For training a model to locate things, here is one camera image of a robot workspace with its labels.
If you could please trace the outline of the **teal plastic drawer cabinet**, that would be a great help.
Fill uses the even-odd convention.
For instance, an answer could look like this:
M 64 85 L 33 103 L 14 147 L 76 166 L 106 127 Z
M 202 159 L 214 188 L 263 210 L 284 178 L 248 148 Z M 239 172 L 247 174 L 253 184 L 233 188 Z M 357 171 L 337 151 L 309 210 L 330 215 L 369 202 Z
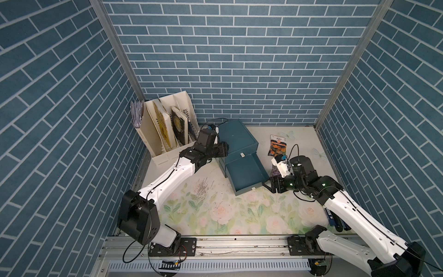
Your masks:
M 227 156 L 218 161 L 225 177 L 230 171 L 235 173 L 252 167 L 253 154 L 256 154 L 258 142 L 241 120 L 230 120 L 219 125 L 220 141 L 228 144 Z

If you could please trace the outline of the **teal drawer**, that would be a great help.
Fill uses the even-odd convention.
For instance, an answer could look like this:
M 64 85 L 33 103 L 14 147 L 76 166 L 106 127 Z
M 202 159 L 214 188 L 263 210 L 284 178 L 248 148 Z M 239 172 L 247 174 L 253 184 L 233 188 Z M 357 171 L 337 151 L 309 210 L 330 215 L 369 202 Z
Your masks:
M 256 153 L 228 163 L 225 169 L 235 196 L 261 187 L 269 180 L 269 175 Z

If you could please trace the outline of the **pink flower seed bag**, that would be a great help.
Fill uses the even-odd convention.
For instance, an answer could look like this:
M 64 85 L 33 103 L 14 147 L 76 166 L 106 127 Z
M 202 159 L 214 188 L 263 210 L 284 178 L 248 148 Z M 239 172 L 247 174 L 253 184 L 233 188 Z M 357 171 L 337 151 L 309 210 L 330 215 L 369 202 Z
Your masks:
M 275 176 L 280 177 L 281 176 L 280 171 L 277 166 L 274 166 L 274 165 L 272 166 L 270 176 L 271 177 L 275 177 Z

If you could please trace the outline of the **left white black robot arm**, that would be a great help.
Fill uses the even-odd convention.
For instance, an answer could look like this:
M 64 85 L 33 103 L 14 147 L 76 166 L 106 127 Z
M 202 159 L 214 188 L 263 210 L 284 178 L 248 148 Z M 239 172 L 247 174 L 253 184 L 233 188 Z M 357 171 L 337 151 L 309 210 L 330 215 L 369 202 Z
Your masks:
M 180 152 L 178 160 L 160 177 L 138 191 L 122 197 L 117 227 L 141 245 L 150 242 L 175 248 L 179 232 L 160 223 L 158 209 L 183 182 L 213 158 L 224 158 L 229 146 L 219 139 L 219 128 L 209 125 L 199 131 L 193 146 Z

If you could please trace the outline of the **orange flower seed bag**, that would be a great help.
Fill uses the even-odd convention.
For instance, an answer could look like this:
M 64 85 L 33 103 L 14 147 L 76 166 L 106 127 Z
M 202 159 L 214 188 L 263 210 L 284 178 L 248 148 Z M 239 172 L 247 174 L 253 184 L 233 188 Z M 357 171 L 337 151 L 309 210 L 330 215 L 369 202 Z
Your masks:
M 278 155 L 286 155 L 287 139 L 282 136 L 270 135 L 270 148 L 268 156 L 276 157 Z

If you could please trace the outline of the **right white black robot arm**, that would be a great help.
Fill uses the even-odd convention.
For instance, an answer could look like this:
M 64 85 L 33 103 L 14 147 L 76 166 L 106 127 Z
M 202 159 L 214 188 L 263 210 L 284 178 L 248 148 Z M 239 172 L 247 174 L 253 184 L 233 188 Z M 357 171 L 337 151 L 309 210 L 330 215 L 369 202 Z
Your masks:
M 302 246 L 309 255 L 330 254 L 360 268 L 371 277 L 418 277 L 426 251 L 407 242 L 366 212 L 330 176 L 318 176 L 306 156 L 272 158 L 279 175 L 270 178 L 271 193 L 301 192 L 330 210 L 365 242 L 359 245 L 317 225 L 304 235 Z

